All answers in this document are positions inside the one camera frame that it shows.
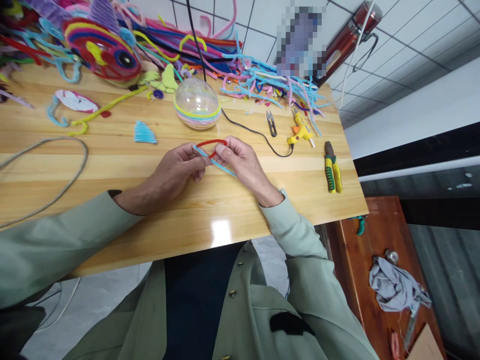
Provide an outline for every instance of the red thermos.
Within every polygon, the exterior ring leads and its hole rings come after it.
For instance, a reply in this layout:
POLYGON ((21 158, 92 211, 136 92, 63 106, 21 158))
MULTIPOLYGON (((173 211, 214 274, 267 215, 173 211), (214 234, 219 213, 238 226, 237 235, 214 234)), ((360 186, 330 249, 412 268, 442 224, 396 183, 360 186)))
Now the red thermos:
MULTIPOLYGON (((322 64, 326 64, 326 74, 315 81, 318 86, 327 81, 335 70, 342 65, 345 59, 354 52, 365 17, 369 12, 370 5, 370 1, 365 1, 360 5, 356 13, 326 49, 326 54, 322 57, 322 64)), ((372 36, 372 30, 378 25, 381 19, 382 11, 377 4, 375 4, 371 10, 370 17, 366 22, 365 30, 363 31, 361 39, 362 42, 366 42, 372 36)))

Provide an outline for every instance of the fingernail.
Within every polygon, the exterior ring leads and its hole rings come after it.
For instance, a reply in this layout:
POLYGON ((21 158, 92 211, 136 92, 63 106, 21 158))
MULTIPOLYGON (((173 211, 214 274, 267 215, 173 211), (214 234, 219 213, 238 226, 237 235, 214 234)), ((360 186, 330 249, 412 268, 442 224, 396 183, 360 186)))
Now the fingernail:
POLYGON ((216 146, 215 146, 215 152, 220 155, 222 153, 222 151, 224 151, 226 148, 225 145, 223 145, 222 143, 218 143, 216 146))

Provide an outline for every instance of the gray cloth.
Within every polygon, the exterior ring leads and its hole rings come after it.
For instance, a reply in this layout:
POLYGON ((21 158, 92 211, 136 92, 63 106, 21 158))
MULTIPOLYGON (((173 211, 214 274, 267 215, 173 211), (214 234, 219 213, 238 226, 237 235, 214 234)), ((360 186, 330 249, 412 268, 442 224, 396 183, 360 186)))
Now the gray cloth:
POLYGON ((417 309, 419 303, 430 307, 432 303, 408 271, 392 265, 382 257, 373 259, 368 281, 377 293, 378 304, 386 312, 400 312, 407 307, 417 309))

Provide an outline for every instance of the gray rope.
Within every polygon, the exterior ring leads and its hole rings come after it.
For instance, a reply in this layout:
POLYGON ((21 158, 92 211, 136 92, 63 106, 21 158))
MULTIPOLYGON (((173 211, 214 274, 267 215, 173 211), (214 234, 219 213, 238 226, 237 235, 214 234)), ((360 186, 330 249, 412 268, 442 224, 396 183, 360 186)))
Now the gray rope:
POLYGON ((23 154, 28 153, 30 150, 35 149, 35 148, 37 148, 37 147, 39 147, 39 146, 41 146, 45 143, 55 141, 55 140, 75 140, 76 142, 79 142, 81 144, 81 146, 83 147, 83 161, 81 162, 80 168, 76 172, 75 176, 70 180, 70 182, 67 185, 65 185, 65 187, 60 191, 60 193, 57 196, 55 196, 55 198, 52 201, 48 202, 47 204, 45 204, 41 208, 39 208, 39 209, 37 209, 37 210, 35 210, 35 211, 25 215, 25 216, 22 216, 22 217, 19 217, 19 218, 15 219, 15 220, 6 222, 4 224, 1 224, 0 229, 4 228, 6 226, 9 226, 9 225, 18 223, 22 220, 25 220, 25 219, 29 218, 29 217, 32 217, 33 215, 36 215, 36 214, 42 212, 43 210, 45 210, 46 208, 48 208, 50 205, 52 205, 58 199, 60 199, 63 194, 65 194, 65 192, 70 188, 70 186, 72 186, 72 184, 75 182, 75 180, 77 180, 77 178, 80 176, 80 174, 84 170, 85 164, 87 163, 87 158, 89 157, 89 149, 88 149, 87 145, 82 140, 80 140, 76 137, 61 136, 61 137, 52 137, 52 138, 44 139, 42 141, 37 142, 36 144, 33 144, 32 146, 27 147, 26 149, 23 149, 20 152, 17 152, 12 157, 10 157, 7 160, 5 160, 4 162, 0 163, 0 171, 3 170, 11 162, 18 159, 23 154))

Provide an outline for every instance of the tiled wall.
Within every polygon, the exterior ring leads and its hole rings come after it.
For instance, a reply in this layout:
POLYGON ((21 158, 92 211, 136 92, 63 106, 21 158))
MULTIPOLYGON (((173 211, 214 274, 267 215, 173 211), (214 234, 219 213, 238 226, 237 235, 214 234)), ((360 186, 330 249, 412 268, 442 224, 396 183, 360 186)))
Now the tiled wall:
MULTIPOLYGON (((149 17, 160 14, 181 30, 189 30, 186 0, 130 0, 149 17)), ((348 22, 363 0, 315 1, 326 4, 328 21, 320 36, 328 44, 348 22)), ((276 57, 277 25, 290 0, 238 0, 236 27, 244 41, 243 52, 273 64, 276 57)), ((309 0, 296 4, 311 5, 309 0)), ((415 90, 435 81, 480 56, 480 0, 377 0, 383 20, 374 31, 378 44, 363 68, 349 70, 340 110, 344 128, 393 104, 415 90)), ((204 34, 207 16, 216 32, 232 17, 232 0, 191 0, 196 29, 204 34)), ((373 42, 358 48, 360 59, 373 42)), ((340 102, 342 80, 348 65, 343 64, 328 80, 340 102)))

